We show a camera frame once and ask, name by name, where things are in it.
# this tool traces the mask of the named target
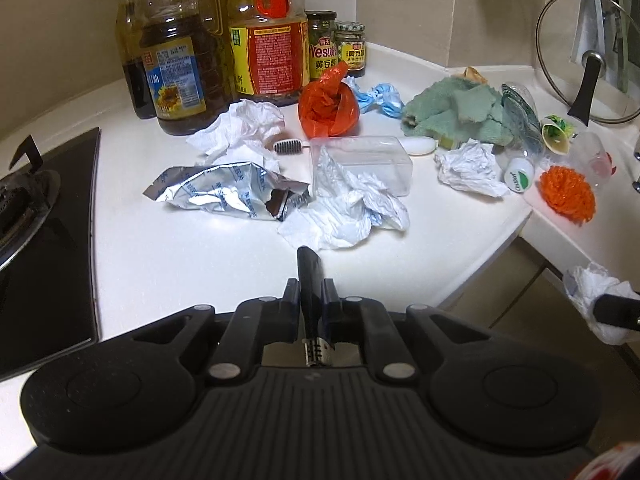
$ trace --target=stove burner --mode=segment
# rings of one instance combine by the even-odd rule
[[[13,173],[0,181],[0,270],[33,238],[60,192],[59,174],[38,171],[42,157],[31,136],[18,147],[9,169],[23,155],[29,158],[29,170]]]

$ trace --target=jar label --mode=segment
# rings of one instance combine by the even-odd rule
[[[281,94],[308,84],[307,22],[231,27],[230,32],[238,93]]]
[[[145,49],[142,62],[158,118],[181,119],[207,109],[189,36]]]
[[[340,45],[340,60],[349,65],[349,70],[364,68],[367,56],[367,47],[364,42],[343,43]]]
[[[309,49],[309,75],[318,79],[327,68],[338,64],[338,50],[329,36],[318,39],[318,43]]]

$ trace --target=black glass stovetop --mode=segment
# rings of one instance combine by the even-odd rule
[[[0,271],[0,380],[98,339],[90,239],[99,137],[94,128],[42,156],[60,195]]]

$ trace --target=silver foil wrapper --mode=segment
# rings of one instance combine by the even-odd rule
[[[183,209],[280,221],[309,202],[308,184],[252,162],[169,168],[144,195]]]

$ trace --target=tiled wall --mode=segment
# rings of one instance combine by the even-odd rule
[[[446,66],[532,64],[545,0],[357,0],[374,43]]]
[[[0,0],[0,136],[122,76],[116,1]]]

